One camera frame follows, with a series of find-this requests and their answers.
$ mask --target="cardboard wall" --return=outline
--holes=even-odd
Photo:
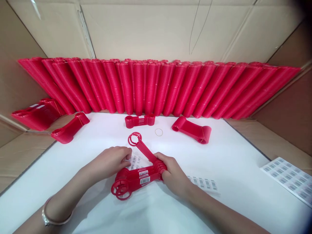
[[[253,117],[312,156],[312,70]]]
[[[0,119],[0,148],[22,133],[24,133],[24,131],[17,129]]]
[[[303,67],[311,63],[311,33],[303,22],[269,60],[273,65]],[[252,117],[312,156],[312,69]]]
[[[288,0],[8,0],[48,57],[267,62],[302,21]]]
[[[5,0],[0,21],[0,119],[20,125],[10,114],[48,96],[16,60],[46,55]]]

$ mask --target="wrist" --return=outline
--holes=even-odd
[[[94,184],[97,183],[95,177],[92,174],[92,171],[88,169],[88,167],[84,166],[82,167],[77,174],[75,175],[77,179],[80,181],[83,186],[85,186],[87,189],[92,187]]]
[[[187,191],[187,198],[186,198],[187,201],[191,204],[194,204],[196,202],[196,200],[198,199],[198,196],[202,192],[205,193],[197,185],[191,183],[190,186],[188,187],[188,191]]]

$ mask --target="hand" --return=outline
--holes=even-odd
[[[105,149],[95,159],[82,168],[83,172],[89,177],[93,184],[111,177],[131,163],[125,161],[131,157],[132,149],[127,147],[115,146]]]
[[[195,186],[190,182],[188,177],[184,174],[181,167],[173,157],[168,157],[160,152],[154,154],[156,158],[162,160],[167,166],[167,171],[162,173],[162,179],[165,185],[175,195],[182,199],[188,199],[189,192]]]

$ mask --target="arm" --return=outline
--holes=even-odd
[[[76,207],[85,192],[95,183],[111,177],[122,168],[130,165],[125,159],[130,159],[132,149],[127,147],[111,147],[100,153],[94,160],[81,168],[77,174],[58,191],[46,205],[46,216],[54,222],[66,220]],[[45,227],[40,207],[29,219],[25,221],[14,234],[58,233],[61,226],[50,225]]]
[[[168,171],[164,171],[162,174],[165,185],[175,195],[201,210],[207,219],[212,221],[222,233],[269,233],[245,216],[209,196],[198,186],[192,184],[174,158],[159,152],[155,156],[162,160],[168,168]]]

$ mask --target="wire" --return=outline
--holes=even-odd
[[[193,51],[194,51],[194,49],[195,49],[195,46],[196,46],[196,44],[197,44],[197,42],[198,42],[199,37],[201,36],[202,30],[204,29],[204,26],[205,26],[205,23],[206,23],[206,21],[207,21],[208,14],[209,14],[209,11],[210,11],[210,8],[211,8],[211,5],[212,5],[212,1],[213,1],[213,0],[211,0],[211,2],[210,2],[209,10],[208,10],[208,12],[207,12],[204,25],[203,25],[202,28],[201,28],[201,32],[200,32],[199,35],[198,35],[198,38],[197,38],[197,40],[196,40],[196,42],[195,42],[195,45],[194,45],[193,50],[192,50],[192,53],[193,53]]]

